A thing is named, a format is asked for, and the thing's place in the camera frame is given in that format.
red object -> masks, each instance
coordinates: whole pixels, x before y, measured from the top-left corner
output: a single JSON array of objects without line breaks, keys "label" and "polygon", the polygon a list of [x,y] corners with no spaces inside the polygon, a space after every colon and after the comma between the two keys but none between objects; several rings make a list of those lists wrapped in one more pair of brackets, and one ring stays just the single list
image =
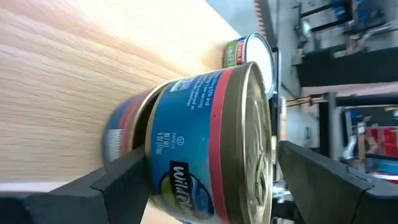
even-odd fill
[{"label": "red object", "polygon": [[209,166],[211,189],[213,191],[214,206],[222,223],[229,223],[226,213],[223,176],[221,173],[221,119],[224,96],[232,70],[225,70],[220,76],[211,106],[210,133],[209,133]]},{"label": "red object", "polygon": [[384,153],[386,156],[397,156],[397,136],[392,128],[383,129]]},{"label": "red object", "polygon": [[397,136],[393,128],[369,128],[370,135],[381,146],[381,154],[398,157]]},{"label": "red object", "polygon": [[241,65],[244,63],[243,46],[244,46],[245,41],[246,41],[246,39],[239,41],[238,45],[236,46],[236,64],[237,65]]}]

wooden table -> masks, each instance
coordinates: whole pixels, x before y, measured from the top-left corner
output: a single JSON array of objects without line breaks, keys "label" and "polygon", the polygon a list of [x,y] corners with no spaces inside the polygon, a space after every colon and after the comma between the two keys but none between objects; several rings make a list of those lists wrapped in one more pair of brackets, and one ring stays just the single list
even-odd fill
[{"label": "wooden table", "polygon": [[237,37],[204,0],[0,0],[0,182],[101,167],[120,102],[220,69]]}]

can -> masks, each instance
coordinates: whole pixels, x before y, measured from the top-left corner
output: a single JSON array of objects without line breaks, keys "label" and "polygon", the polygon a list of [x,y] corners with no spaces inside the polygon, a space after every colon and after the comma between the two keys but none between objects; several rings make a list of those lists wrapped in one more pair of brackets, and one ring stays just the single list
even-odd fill
[{"label": "can", "polygon": [[267,99],[274,95],[277,74],[268,41],[258,32],[229,42],[224,50],[223,67],[229,68],[247,62],[256,62],[265,84]]},{"label": "can", "polygon": [[269,221],[270,114],[256,63],[168,84],[150,114],[145,150],[150,201],[171,216]]},{"label": "can", "polygon": [[150,112],[164,86],[133,95],[112,112],[103,136],[105,164],[145,143]]}]

can lid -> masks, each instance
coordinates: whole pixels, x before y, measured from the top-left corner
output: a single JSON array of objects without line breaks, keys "label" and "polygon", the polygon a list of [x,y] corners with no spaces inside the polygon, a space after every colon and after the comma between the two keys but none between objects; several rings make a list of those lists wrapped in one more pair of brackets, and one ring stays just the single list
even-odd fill
[{"label": "can lid", "polygon": [[232,223],[268,223],[271,217],[271,119],[264,89],[255,62],[235,67],[226,89],[221,168]]},{"label": "can lid", "polygon": [[258,66],[248,72],[242,115],[246,200],[250,223],[266,223],[272,205],[271,119]]},{"label": "can lid", "polygon": [[262,34],[255,32],[247,37],[245,57],[247,62],[258,64],[267,99],[270,99],[275,91],[276,71],[271,47]]}]

